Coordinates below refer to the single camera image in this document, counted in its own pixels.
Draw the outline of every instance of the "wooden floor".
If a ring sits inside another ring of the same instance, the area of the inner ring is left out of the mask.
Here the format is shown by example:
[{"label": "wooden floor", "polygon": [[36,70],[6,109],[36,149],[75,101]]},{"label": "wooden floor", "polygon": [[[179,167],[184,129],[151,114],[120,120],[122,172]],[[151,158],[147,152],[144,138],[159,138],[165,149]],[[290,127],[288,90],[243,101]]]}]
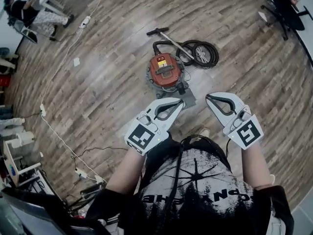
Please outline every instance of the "wooden floor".
[{"label": "wooden floor", "polygon": [[[39,112],[47,83],[78,37],[66,36],[75,32],[99,2],[59,1],[76,20],[57,34],[61,43],[44,38],[38,45],[22,43],[18,71],[5,92],[6,103],[14,104],[17,116]],[[210,137],[225,149],[227,138],[222,136],[222,126],[207,108],[204,96],[216,91],[236,93],[257,115],[265,133],[262,147],[270,171],[294,208],[313,186],[313,70],[294,34],[284,42],[278,24],[266,27],[260,19],[260,5],[266,3],[102,0],[47,91],[47,121],[78,155],[86,148],[126,148],[123,136],[129,121],[154,100],[144,72],[153,56],[152,43],[160,37],[148,38],[146,32],[168,26],[173,39],[208,41],[220,54],[212,69],[187,69],[197,105],[180,115],[171,129],[174,138],[180,140],[208,127]],[[81,64],[74,67],[76,57]],[[78,181],[71,152],[39,116],[28,118],[26,128],[36,137],[29,159],[43,164],[61,197],[72,201],[93,183]],[[108,180],[124,154],[124,150],[93,150],[82,158]],[[241,177],[241,155],[234,143],[229,146],[229,160],[234,173]],[[77,164],[93,177],[82,163]]]}]

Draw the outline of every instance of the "shoe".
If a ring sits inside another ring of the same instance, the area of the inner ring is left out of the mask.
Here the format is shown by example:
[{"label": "shoe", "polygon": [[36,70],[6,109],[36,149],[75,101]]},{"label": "shoe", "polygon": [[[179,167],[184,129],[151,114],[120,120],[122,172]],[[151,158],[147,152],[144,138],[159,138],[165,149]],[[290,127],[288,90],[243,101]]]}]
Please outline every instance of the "shoe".
[{"label": "shoe", "polygon": [[54,36],[55,36],[55,34],[57,33],[57,28],[58,28],[58,26],[55,25],[55,26],[54,26],[54,32],[51,34],[51,37],[54,37]]},{"label": "shoe", "polygon": [[208,138],[208,137],[210,136],[210,130],[209,130],[208,128],[203,128],[203,129],[200,131],[199,135]]},{"label": "shoe", "polygon": [[70,23],[73,22],[73,20],[74,20],[74,15],[73,14],[69,14],[69,16],[67,17],[67,24],[64,25],[63,27],[67,28],[70,25]]}]

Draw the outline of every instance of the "red vacuum cleaner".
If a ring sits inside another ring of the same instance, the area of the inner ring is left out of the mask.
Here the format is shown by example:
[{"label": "red vacuum cleaner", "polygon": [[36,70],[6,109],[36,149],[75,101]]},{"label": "red vacuum cleaner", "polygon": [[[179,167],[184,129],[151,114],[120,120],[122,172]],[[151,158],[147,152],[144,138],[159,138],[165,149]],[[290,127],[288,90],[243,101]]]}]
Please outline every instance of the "red vacuum cleaner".
[{"label": "red vacuum cleaner", "polygon": [[[219,60],[217,50],[210,43],[198,40],[177,43],[164,33],[167,30],[169,28],[156,28],[147,33],[147,36],[160,34],[168,40],[153,43],[155,56],[150,60],[149,67],[146,69],[147,82],[156,89],[157,98],[179,97],[179,95],[184,95],[186,90],[190,91],[188,83],[184,80],[186,73],[184,66],[196,64],[207,69],[215,66]],[[161,53],[157,48],[158,45],[176,46],[178,48],[176,56]],[[202,48],[207,50],[207,56],[210,56],[209,61],[205,58]]]}]

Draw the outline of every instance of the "graphic t-shirt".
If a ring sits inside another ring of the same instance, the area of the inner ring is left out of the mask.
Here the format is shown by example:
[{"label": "graphic t-shirt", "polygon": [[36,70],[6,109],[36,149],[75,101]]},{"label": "graphic t-shirt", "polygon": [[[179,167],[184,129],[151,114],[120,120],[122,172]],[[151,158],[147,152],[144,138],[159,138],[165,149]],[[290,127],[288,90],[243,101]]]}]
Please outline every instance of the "graphic t-shirt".
[{"label": "graphic t-shirt", "polygon": [[[168,156],[140,190],[129,199],[104,190],[87,217],[108,219],[121,212],[119,227],[125,234],[155,234],[174,184],[177,156]],[[178,188],[159,234],[260,234],[265,235],[271,211],[292,234],[293,219],[280,186],[254,190],[233,176],[214,152],[196,148],[184,151]]]}]

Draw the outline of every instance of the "person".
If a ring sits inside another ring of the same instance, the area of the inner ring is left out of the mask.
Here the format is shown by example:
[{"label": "person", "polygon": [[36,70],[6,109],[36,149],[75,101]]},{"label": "person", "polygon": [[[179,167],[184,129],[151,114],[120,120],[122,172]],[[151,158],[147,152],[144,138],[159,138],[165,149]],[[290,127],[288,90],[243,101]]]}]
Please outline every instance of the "person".
[{"label": "person", "polygon": [[86,218],[120,214],[118,231],[125,235],[291,235],[284,189],[272,185],[260,144],[242,150],[242,181],[208,133],[204,129],[181,143],[169,137],[148,153],[146,163],[129,149]]},{"label": "person", "polygon": [[56,24],[62,24],[67,28],[74,20],[74,15],[70,14],[68,17],[62,17],[52,12],[44,10],[35,10],[32,4],[35,0],[4,0],[4,10],[9,17],[17,18],[23,21],[24,26],[29,27],[31,24],[36,26],[39,30],[44,31],[48,36],[53,37],[56,33]]},{"label": "person", "polygon": [[13,118],[13,106],[0,105],[0,120]]}]

